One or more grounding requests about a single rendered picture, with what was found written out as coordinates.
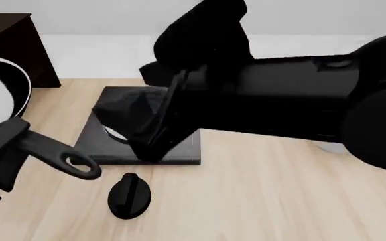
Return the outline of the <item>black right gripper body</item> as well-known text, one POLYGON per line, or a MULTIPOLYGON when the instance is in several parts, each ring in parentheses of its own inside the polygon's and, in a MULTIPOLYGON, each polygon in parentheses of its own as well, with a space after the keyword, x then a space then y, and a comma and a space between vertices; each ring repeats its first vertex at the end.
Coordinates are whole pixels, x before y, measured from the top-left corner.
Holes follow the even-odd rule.
POLYGON ((181 114, 184 104, 181 93, 188 76, 189 72, 186 70, 174 76, 157 113, 149 123, 151 137, 148 146, 150 148, 170 150, 191 135, 191 127, 181 114))

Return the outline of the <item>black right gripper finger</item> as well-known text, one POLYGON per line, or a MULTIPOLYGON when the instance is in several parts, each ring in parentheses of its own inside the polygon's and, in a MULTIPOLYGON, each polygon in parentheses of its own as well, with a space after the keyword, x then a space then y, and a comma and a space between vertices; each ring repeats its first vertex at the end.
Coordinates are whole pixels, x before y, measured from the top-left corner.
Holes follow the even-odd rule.
POLYGON ((129 139, 140 161, 199 161, 200 131, 197 128, 163 128, 144 140, 129 139))
POLYGON ((162 103, 161 88, 133 88, 95 104, 93 114, 113 140, 129 139, 157 113, 162 103))

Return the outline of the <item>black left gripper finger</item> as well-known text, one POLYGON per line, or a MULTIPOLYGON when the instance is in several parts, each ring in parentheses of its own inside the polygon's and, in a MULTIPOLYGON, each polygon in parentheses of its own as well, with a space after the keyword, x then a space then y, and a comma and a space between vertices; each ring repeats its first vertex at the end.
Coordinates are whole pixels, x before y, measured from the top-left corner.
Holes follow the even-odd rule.
POLYGON ((7 148, 30 128, 22 118, 11 118, 0 124, 0 151, 7 148))
POLYGON ((28 154, 18 148, 9 148, 0 159, 0 190, 11 192, 28 154))

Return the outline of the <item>black frying pan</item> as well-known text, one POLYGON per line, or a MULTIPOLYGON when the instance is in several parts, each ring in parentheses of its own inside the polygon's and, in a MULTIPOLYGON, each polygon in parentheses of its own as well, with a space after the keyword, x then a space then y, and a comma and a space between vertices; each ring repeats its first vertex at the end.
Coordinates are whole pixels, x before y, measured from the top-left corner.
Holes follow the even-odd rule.
MULTIPOLYGON (((11 118, 21 118, 31 93, 32 84, 26 71, 14 62, 0 58, 0 124, 11 118)), ((76 178, 95 180, 101 176, 101 168, 91 158, 30 128, 1 150, 0 158, 9 148, 18 148, 52 168, 76 178)))

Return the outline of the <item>dark wooden cabinet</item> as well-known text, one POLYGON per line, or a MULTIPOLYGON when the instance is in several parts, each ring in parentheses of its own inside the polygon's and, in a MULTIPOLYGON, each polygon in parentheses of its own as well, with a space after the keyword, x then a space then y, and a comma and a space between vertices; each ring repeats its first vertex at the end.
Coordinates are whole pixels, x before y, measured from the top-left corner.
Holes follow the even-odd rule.
POLYGON ((0 13, 0 58, 23 68, 34 88, 61 87, 31 13, 0 13))

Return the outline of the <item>flat black stove plate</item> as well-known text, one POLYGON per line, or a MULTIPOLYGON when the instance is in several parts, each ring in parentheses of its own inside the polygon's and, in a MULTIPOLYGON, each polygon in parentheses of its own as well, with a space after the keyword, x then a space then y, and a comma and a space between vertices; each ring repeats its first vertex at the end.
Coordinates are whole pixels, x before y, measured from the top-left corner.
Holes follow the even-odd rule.
POLYGON ((122 136, 113 134, 90 114, 75 146, 99 165, 200 165, 200 131, 192 133, 159 162, 138 160, 122 136))

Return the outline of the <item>round black stove knob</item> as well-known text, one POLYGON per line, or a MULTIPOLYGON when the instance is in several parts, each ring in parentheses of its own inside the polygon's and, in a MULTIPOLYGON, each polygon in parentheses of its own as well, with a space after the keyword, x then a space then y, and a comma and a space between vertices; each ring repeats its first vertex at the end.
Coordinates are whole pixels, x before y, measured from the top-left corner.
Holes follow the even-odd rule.
POLYGON ((151 203, 147 182, 135 173, 126 173, 110 190, 107 204, 117 218, 130 220, 143 214, 151 203))

